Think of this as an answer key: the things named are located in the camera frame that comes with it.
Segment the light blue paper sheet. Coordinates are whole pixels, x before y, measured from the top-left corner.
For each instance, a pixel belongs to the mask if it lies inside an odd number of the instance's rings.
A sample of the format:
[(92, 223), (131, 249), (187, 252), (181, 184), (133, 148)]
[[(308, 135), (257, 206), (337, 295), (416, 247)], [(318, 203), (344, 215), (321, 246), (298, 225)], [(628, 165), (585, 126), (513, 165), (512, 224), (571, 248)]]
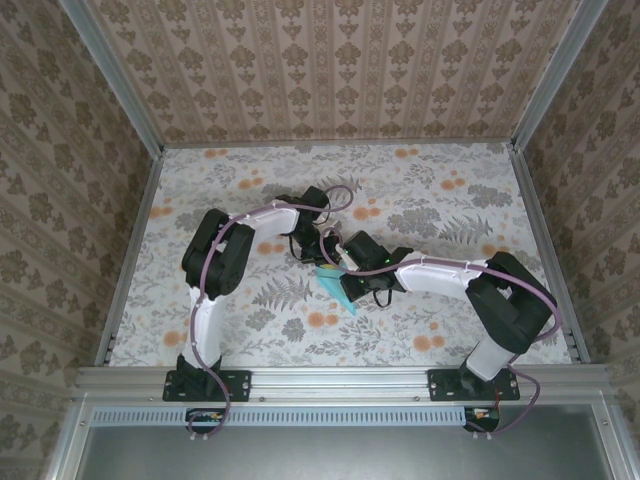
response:
[(342, 287), (342, 284), (340, 282), (340, 279), (339, 280), (322, 279), (322, 278), (318, 278), (317, 275), (316, 275), (316, 279), (317, 279), (317, 282), (319, 283), (319, 285), (322, 286), (333, 299), (337, 300), (343, 307), (345, 307), (346, 310), (351, 315), (353, 315), (353, 316), (356, 315), (357, 307), (347, 297), (347, 295), (346, 295), (346, 293), (344, 291), (344, 288)]

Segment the grey metal sheet panel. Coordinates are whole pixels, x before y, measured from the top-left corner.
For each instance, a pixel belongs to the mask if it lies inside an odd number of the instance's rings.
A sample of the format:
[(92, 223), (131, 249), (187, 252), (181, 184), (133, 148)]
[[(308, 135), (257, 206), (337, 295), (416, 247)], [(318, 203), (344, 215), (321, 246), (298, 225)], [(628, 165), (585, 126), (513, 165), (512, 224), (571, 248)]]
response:
[(522, 429), (237, 427), (208, 440), (180, 428), (98, 428), (77, 480), (613, 480), (588, 433)]

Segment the floral patterned table mat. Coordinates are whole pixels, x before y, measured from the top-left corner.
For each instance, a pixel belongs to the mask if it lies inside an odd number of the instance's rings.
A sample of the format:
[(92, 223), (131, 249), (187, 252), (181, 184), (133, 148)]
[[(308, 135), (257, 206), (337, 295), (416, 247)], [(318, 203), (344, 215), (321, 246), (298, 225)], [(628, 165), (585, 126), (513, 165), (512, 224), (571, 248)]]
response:
[[(244, 213), (311, 186), (341, 206), (330, 220), (344, 236), (460, 260), (504, 251), (545, 275), (504, 144), (170, 150), (111, 365), (175, 365), (190, 319), (181, 260), (208, 210)], [(222, 355), (234, 367), (457, 365), (482, 335), (466, 302), (439, 295), (380, 293), (350, 311), (273, 237), (257, 243), (228, 302)]]

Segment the thin aluminium back rail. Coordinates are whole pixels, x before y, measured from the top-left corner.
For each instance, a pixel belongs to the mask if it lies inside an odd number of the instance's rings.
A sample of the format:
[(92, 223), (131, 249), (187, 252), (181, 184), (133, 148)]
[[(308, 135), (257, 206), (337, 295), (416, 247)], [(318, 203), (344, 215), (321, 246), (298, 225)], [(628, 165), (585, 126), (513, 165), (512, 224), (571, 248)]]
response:
[(258, 148), (258, 147), (314, 147), (314, 146), (351, 146), (351, 145), (471, 145), (512, 144), (508, 137), (497, 138), (401, 138), (401, 139), (320, 139), (320, 140), (276, 140), (276, 141), (229, 141), (209, 143), (166, 143), (167, 149), (202, 149), (202, 148)]

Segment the wide aluminium base rail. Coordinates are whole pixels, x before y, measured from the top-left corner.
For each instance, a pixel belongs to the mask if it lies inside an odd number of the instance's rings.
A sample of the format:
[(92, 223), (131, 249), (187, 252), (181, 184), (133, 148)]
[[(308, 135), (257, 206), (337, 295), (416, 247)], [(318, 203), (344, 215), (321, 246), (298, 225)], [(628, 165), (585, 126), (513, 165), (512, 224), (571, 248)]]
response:
[[(314, 405), (436, 402), (430, 399), (427, 371), (434, 367), (274, 367), (251, 368), (248, 402)], [(83, 368), (72, 398), (104, 402), (160, 402), (167, 371), (161, 367)], [(615, 396), (602, 365), (523, 365), (512, 372), (519, 402), (589, 403)]]

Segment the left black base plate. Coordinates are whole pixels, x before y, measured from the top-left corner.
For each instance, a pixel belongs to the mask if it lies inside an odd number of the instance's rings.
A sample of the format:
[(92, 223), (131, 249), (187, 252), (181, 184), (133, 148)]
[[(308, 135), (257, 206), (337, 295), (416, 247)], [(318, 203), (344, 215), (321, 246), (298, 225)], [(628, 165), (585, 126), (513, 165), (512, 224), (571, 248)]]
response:
[[(249, 370), (222, 370), (217, 373), (231, 401), (246, 402), (251, 390)], [(162, 399), (165, 402), (224, 402), (225, 394), (218, 382), (206, 371), (169, 371)]]

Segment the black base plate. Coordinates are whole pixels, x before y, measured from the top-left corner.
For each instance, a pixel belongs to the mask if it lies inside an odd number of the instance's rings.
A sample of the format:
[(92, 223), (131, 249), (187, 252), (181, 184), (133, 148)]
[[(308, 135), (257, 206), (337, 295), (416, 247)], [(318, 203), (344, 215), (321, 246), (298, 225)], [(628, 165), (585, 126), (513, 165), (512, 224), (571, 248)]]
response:
[[(246, 402), (251, 390), (249, 370), (222, 370), (217, 373), (231, 401)], [(225, 394), (218, 382), (206, 371), (169, 371), (162, 399), (165, 402), (224, 402)]]
[(438, 368), (427, 371), (429, 395), (432, 401), (515, 401), (521, 398), (516, 376), (502, 369), (489, 381), (460, 369)]

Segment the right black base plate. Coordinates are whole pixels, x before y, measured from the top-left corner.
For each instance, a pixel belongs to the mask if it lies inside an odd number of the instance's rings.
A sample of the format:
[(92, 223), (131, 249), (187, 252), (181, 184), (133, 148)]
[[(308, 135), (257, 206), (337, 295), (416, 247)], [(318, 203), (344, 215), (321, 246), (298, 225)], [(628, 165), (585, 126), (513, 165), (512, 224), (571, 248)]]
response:
[(516, 376), (502, 369), (489, 381), (460, 369), (438, 368), (427, 371), (429, 395), (432, 401), (515, 401), (521, 398)]

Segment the left aluminium side rail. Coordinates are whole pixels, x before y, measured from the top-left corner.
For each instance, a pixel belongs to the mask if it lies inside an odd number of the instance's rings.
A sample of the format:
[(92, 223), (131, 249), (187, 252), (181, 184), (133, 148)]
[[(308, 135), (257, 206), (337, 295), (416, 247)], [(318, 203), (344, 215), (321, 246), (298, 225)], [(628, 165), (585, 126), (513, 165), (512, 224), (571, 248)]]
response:
[(159, 184), (160, 175), (164, 163), (163, 155), (154, 159), (151, 165), (149, 177), (143, 192), (138, 214), (131, 232), (124, 262), (120, 270), (118, 282), (114, 291), (111, 306), (105, 321), (104, 330), (94, 360), (94, 366), (108, 366), (111, 358), (113, 344), (117, 337), (119, 325), (128, 298), (129, 289), (137, 259), (139, 256), (144, 232), (153, 206), (153, 200)]

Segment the aluminium side rail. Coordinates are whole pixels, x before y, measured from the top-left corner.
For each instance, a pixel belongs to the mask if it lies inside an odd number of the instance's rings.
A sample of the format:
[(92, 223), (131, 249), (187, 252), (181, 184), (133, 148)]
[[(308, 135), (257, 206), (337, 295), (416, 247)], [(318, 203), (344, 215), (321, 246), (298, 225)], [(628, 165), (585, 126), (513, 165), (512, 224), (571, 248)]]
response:
[(561, 270), (560, 262), (541, 208), (534, 182), (523, 153), (511, 148), (510, 159), (532, 233), (535, 238), (550, 292), (554, 295), (563, 317), (562, 331), (574, 363), (590, 364), (591, 357), (582, 334), (575, 309)]
[(154, 159), (151, 165), (149, 177), (143, 192), (138, 214), (131, 232), (124, 262), (120, 270), (118, 282), (114, 291), (111, 306), (105, 321), (104, 330), (94, 360), (94, 366), (108, 366), (111, 358), (113, 344), (117, 337), (119, 325), (128, 298), (129, 289), (137, 259), (139, 256), (144, 232), (153, 206), (153, 200), (159, 184), (160, 175), (164, 163), (163, 155)]

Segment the right aluminium side rail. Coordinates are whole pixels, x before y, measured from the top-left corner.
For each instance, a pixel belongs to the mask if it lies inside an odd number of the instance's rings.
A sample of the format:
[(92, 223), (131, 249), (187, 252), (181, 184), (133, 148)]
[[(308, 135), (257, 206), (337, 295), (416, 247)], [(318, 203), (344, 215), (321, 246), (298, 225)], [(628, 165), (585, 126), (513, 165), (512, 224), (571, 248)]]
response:
[(560, 262), (541, 208), (534, 182), (523, 153), (511, 148), (510, 159), (532, 233), (535, 238), (550, 292), (554, 295), (563, 317), (562, 331), (574, 363), (590, 364), (591, 357), (582, 334), (575, 309), (561, 270)]

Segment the left aluminium corner post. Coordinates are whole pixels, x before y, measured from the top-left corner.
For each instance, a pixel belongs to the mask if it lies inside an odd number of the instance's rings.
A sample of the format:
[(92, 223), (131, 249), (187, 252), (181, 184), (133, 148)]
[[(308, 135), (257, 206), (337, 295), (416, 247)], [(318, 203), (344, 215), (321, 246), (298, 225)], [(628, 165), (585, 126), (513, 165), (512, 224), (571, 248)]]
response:
[(59, 2), (111, 87), (151, 159), (158, 160), (162, 156), (164, 141), (160, 139), (142, 97), (129, 80), (122, 62), (117, 58), (115, 50), (92, 13), (87, 0), (59, 0)]

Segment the aluminium corner post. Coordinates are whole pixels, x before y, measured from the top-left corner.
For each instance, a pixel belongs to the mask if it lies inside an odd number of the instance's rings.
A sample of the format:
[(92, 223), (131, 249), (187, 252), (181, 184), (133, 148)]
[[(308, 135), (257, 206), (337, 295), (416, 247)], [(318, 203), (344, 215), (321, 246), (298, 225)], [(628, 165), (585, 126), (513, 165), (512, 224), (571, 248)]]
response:
[(158, 160), (162, 156), (164, 141), (160, 139), (142, 97), (129, 80), (122, 62), (117, 58), (115, 50), (92, 13), (87, 0), (59, 0), (59, 2), (111, 87), (151, 159)]
[(581, 0), (554, 51), (511, 137), (515, 151), (523, 151), (540, 125), (608, 0)]

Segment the right aluminium corner post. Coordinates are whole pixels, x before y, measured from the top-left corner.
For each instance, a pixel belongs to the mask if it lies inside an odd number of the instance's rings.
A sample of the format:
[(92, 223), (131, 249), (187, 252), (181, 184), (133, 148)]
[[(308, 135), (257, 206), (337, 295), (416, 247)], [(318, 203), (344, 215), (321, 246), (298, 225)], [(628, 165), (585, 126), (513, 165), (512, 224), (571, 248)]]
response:
[(523, 151), (540, 125), (608, 0), (581, 0), (554, 51), (511, 137), (515, 151)]

